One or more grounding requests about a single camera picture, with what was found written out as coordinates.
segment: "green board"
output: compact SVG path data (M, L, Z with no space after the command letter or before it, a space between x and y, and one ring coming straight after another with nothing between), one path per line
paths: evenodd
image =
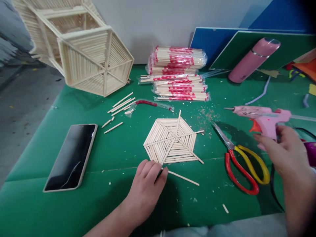
M121 112L115 115L113 122L101 128L111 118L107 111L129 93L134 92L136 98L153 99L151 85L137 84L137 76L144 74L144 65L134 65L130 74L131 84L106 98L65 86L53 104L57 108L49 110L0 190L0 236L83 236L126 197L136 167L148 158L143 143L155 120L177 118L180 109L181 116L194 131L205 130L204 136L197 136L194 148L194 153L204 164L193 161L170 164L168 168L198 182L200 186L168 175L153 214L133 235L151 236L161 230L186 227L187 224L223 224L280 212L268 185L259 185L259 194L251 196L231 182L224 165L227 148L211 125L212 120L217 121L236 145L241 144L259 154L271 170L267 153L257 148L257 142L248 132L252 122L223 108L242 105L257 97L262 93L268 76L255 72L238 85L231 83L227 75L207 78L212 97L209 102L163 102L174 106L174 113L140 104L131 118ZM289 82L288 78L279 76L271 79L267 94L252 105L267 106L273 110L289 109L296 115L316 117L316 96L308 99L310 108L304 108L302 104L309 84L307 78ZM103 134L120 122L124 124ZM69 127L80 123L99 125L82 185L73 191L43 193ZM311 121L292 119L287 125L304 127L316 133L315 123ZM237 155L236 158L246 168L242 157ZM250 160L262 178L258 163L252 157ZM238 181L251 188L236 167L231 167ZM275 191L284 205L278 174Z
M277 70L316 48L316 35L238 31L210 68L232 70L264 37L277 39L281 46L259 69Z

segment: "gray floor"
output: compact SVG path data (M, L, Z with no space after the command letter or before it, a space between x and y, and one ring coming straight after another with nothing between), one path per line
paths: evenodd
M0 83L9 73L1 68ZM24 70L0 91L0 187L64 85L62 75L47 66Z

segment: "scissor handle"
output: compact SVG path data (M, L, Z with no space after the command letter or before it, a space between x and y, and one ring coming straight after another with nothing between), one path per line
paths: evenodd
M262 169L262 173L263 173L263 180L261 180L256 171L254 170L252 164L251 164L251 161L249 160L248 156L241 150L244 150L246 152L248 152L250 155L252 155L259 163L259 165L261 166L261 169ZM252 174L252 176L257 180L257 182L259 184L263 184L263 185L266 185L266 184L269 184L270 182L270 174L269 174L269 170L266 166L266 164L263 162L263 160L256 154L254 153L252 150L249 150L248 148L246 147L243 147L241 145L238 145L237 147L235 147L235 151L237 151L239 154L241 154L241 156L244 158L249 170L250 170L250 173Z
M236 160L236 157L234 155L234 151L233 150L228 150L229 153L225 153L225 166L226 166L226 170L227 173L229 175L229 177L231 178L231 180L237 185L238 188L240 188L242 191L244 191L245 193L249 194L249 195L257 195L259 193L259 187L258 184L256 183L256 181L251 177L250 174L248 174L248 172L238 163L238 161ZM245 187L243 187L235 178L233 172L231 171L230 168L230 158L233 160L234 164L237 166L237 168L246 176L246 178L250 181L250 183L252 184L252 189L248 190Z

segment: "pink water bottle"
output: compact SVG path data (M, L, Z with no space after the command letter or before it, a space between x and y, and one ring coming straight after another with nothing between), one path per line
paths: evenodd
M235 83L243 82L260 67L280 45L281 43L276 39L269 37L262 38L230 72L228 78Z

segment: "scissor blade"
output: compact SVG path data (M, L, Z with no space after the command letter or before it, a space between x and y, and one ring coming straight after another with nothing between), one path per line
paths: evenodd
M213 121L212 121L212 125L217 130L217 132L221 136L221 138L223 139L223 141L224 141L225 145L227 146L227 148L229 150L235 149L235 145L231 142L231 140L228 139L228 137L223 133L223 131L220 129L220 127L217 126L217 124L215 122L213 122Z

